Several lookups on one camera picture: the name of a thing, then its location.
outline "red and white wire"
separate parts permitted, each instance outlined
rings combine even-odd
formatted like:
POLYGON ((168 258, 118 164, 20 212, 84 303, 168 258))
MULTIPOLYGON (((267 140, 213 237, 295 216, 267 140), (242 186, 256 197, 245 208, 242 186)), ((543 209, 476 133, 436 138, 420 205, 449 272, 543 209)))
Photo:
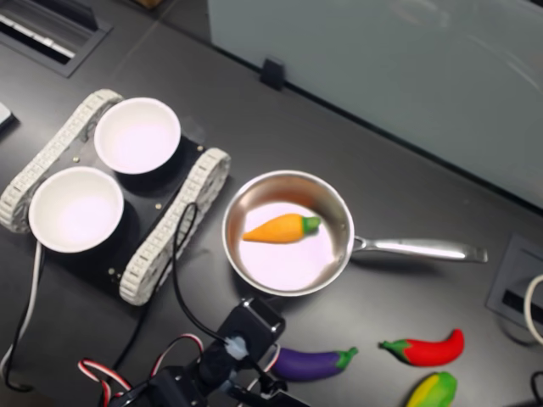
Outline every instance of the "red and white wire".
MULTIPOLYGON (((279 343, 275 344, 275 353, 273 354, 273 357, 270 360, 270 363, 264 368, 264 372, 268 372, 272 369, 272 367, 276 364, 277 359, 279 359, 279 354, 281 353, 281 345, 279 343)), ((247 391, 250 392, 251 389, 255 386, 256 383, 258 383, 259 378, 257 377, 254 379, 248 386, 247 391)), ((239 403, 237 407, 243 407, 243 403, 239 403)))
POLYGON ((109 401, 111 400, 111 387, 109 384, 102 379, 99 379, 96 377, 90 370, 87 369, 87 367, 92 367, 93 369, 96 369, 97 371, 101 371, 104 373, 104 375, 111 377, 116 382, 118 382, 126 391, 132 390, 132 386, 130 383, 125 380, 123 377, 121 377, 117 372, 112 371, 111 369, 108 369, 104 365, 100 365, 99 363, 94 362, 93 360, 89 359, 83 359, 80 360, 77 364, 77 367, 83 374, 87 377, 90 377, 95 382, 98 382, 102 385, 102 389, 104 390, 104 407, 107 407, 109 404, 109 401))
POLYGON ((166 348, 166 350, 162 352, 159 355, 159 357, 156 359, 153 365, 153 369, 151 370, 151 374, 150 374, 151 377, 156 375, 157 371, 159 371, 160 364, 162 363, 162 361, 164 360, 164 357, 168 354, 168 352, 170 352, 172 348, 176 346, 177 342, 179 342, 180 340, 184 338, 192 339, 194 342, 196 342, 200 351, 200 356, 202 355, 202 353, 204 352, 204 344, 202 343, 200 338, 197 337, 196 335, 193 335, 192 333, 183 333, 182 335, 180 335, 179 337, 171 341, 171 343, 168 345, 168 348, 166 348))

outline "black bracket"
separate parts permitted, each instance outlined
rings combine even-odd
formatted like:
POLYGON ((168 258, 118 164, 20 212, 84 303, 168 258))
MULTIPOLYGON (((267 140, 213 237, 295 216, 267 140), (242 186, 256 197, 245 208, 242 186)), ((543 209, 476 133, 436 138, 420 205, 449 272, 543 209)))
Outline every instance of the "black bracket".
POLYGON ((280 91, 285 85, 285 69, 282 61, 274 58, 266 58, 262 71, 260 72, 260 82, 269 87, 280 91))

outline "white cable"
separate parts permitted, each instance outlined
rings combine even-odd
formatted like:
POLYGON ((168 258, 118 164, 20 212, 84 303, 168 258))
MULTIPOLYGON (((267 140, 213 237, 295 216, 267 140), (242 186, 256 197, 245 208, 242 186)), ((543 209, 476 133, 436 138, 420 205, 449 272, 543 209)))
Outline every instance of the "white cable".
MULTIPOLYGON (((20 329, 19 332, 19 341, 25 335, 26 328, 28 327, 28 324, 31 322, 32 314, 34 313, 34 306, 36 305, 36 297, 37 297, 37 283, 40 280, 40 269, 41 269, 41 262, 42 262, 42 245, 37 242, 36 243, 36 254, 34 256, 34 271, 32 271, 32 288, 31 288, 31 297, 28 302, 28 310, 26 311, 25 321, 23 322, 23 326, 20 329)), ((0 362, 0 376, 3 379, 3 370, 6 366, 6 363, 8 363, 9 356, 11 355, 11 351, 14 348, 14 345, 12 344, 8 352, 3 356, 2 361, 0 362)))
POLYGON ((151 377, 156 375, 156 372, 159 371, 160 365, 162 364, 162 360, 164 360, 164 357, 168 354, 168 352, 170 352, 173 349, 173 347, 177 345, 177 342, 183 338, 192 339, 194 342, 196 342, 196 344, 198 345, 198 348, 200 349, 200 355, 204 352, 204 344, 202 343, 202 340, 199 337, 197 337, 196 335, 193 335, 192 333, 183 333, 182 335, 177 337, 176 340, 173 341, 171 345, 162 354, 160 354, 159 358, 154 364, 153 370, 151 371, 151 377))
POLYGON ((104 365, 100 365, 99 363, 96 363, 92 360, 81 360, 77 364, 77 367, 79 367, 80 371, 85 373, 85 375, 89 376, 95 382, 98 381, 98 378, 95 377, 90 371, 85 371, 86 370, 85 366, 91 366, 97 371, 101 371, 102 373, 104 373, 104 375, 111 377, 116 382, 118 382, 126 391, 132 390, 132 387, 130 386, 130 384, 125 379, 123 379, 116 371, 112 371, 111 369, 108 369, 104 365))
POLYGON ((526 290, 526 295, 524 296, 524 319, 526 320, 526 326, 528 327, 530 333, 533 335, 535 340, 543 345, 543 337, 535 329, 534 320, 532 319, 532 298, 534 297, 534 291, 537 286, 543 282, 543 275, 537 276, 531 283, 528 285, 526 290))
MULTIPOLYGON (((275 363, 277 362, 277 359, 279 359, 279 354, 281 353, 281 345, 279 343, 276 343, 275 344, 275 354, 273 354, 273 358, 271 358, 270 360, 270 363, 268 363, 268 365, 266 366, 266 368, 264 369, 264 372, 268 372, 270 371, 270 369, 275 365, 275 363)), ((247 386, 247 391, 250 392, 251 389, 255 386, 256 383, 258 383, 258 377, 256 379, 254 379, 248 386, 247 386)), ((239 403, 237 405, 237 407, 243 407, 243 403, 239 403)))

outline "toy carrot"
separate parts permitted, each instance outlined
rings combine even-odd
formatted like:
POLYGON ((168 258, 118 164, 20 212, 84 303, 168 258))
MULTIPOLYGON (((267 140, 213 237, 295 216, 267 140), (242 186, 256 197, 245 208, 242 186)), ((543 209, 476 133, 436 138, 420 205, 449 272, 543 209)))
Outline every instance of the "toy carrot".
POLYGON ((267 221, 264 225, 244 233, 244 240, 264 243, 291 243, 316 231, 321 220, 316 216, 304 217, 287 214, 267 221))

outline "stainless steel pan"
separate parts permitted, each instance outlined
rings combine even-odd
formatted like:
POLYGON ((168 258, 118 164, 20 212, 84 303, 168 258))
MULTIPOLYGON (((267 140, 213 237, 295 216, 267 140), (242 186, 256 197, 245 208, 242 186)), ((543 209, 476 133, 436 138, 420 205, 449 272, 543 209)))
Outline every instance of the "stainless steel pan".
POLYGON ((430 239, 370 240, 355 236, 349 209, 325 181, 299 171, 275 171, 245 184, 228 205, 222 241, 234 270, 265 293, 299 296, 335 280, 356 251, 384 251, 433 259, 487 261, 486 251, 430 239), (318 233, 290 244, 245 242, 241 236, 288 213, 319 216, 318 233))

